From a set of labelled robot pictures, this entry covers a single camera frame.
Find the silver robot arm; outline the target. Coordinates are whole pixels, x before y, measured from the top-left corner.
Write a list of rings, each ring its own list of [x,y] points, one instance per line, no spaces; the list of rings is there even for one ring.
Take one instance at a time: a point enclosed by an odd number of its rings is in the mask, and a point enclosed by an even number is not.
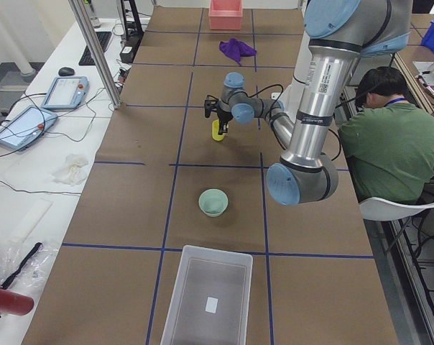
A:
[[[281,101],[249,96],[239,73],[226,76],[220,98],[206,99],[205,115],[217,113],[222,134],[231,120],[267,122],[284,148],[267,172],[276,202],[297,205],[333,195],[338,173],[322,148],[340,95],[361,58],[407,45],[411,13],[411,1],[309,1],[304,28],[312,56],[294,119]]]

